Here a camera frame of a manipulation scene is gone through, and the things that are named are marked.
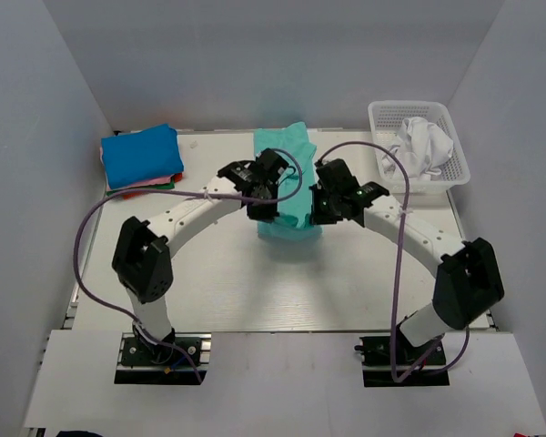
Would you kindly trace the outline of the white t shirt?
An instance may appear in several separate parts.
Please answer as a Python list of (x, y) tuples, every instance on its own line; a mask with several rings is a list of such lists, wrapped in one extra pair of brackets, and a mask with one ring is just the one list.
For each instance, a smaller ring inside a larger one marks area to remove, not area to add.
[(393, 179), (403, 179), (395, 157), (409, 180), (434, 181), (442, 176), (442, 167), (451, 159), (454, 141), (435, 123), (422, 117), (407, 117), (386, 147), (381, 164)]

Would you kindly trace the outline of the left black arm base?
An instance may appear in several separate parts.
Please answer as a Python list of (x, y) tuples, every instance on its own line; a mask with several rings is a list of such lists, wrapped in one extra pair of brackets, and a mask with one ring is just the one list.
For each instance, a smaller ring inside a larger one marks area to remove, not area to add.
[(178, 334), (176, 345), (187, 352), (197, 366), (197, 378), (187, 358), (179, 351), (173, 351), (168, 358), (155, 360), (150, 350), (133, 333), (124, 333), (120, 342), (114, 384), (116, 385), (158, 385), (196, 386), (206, 377), (211, 335)]

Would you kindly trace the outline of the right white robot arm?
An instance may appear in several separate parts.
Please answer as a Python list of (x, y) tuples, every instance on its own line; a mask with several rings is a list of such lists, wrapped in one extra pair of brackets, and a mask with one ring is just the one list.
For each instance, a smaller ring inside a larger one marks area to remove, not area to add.
[(503, 299), (500, 270), (487, 240), (464, 241), (404, 211), (381, 185), (361, 185), (342, 159), (318, 163), (316, 172), (318, 182), (310, 188), (313, 223), (354, 221), (401, 245), (435, 279), (431, 302), (396, 327), (392, 349), (400, 361), (416, 361), (435, 338), (465, 329)]

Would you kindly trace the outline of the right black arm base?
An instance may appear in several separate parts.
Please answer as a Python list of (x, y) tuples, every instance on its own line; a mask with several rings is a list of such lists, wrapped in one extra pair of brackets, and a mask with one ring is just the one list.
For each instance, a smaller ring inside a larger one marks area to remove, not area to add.
[(447, 371), (436, 373), (447, 364), (444, 348), (439, 344), (429, 356), (419, 358), (429, 349), (429, 344), (420, 348), (397, 347), (397, 376), (400, 377), (416, 361), (418, 365), (403, 381), (395, 382), (390, 373), (389, 335), (360, 337), (354, 351), (361, 358), (363, 385), (365, 388), (398, 387), (446, 387), (450, 385)]

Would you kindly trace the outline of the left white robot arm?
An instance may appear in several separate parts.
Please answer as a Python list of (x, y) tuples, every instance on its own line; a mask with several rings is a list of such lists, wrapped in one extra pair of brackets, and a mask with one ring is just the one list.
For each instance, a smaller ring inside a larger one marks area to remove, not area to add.
[(267, 148), (252, 161), (224, 166), (166, 212), (123, 223), (112, 268), (127, 290), (135, 332), (145, 338), (142, 350), (152, 362), (166, 362), (174, 352), (165, 299), (174, 281), (172, 259), (197, 234), (242, 208), (250, 219), (272, 221), (278, 216), (278, 183), (290, 167), (277, 150)]

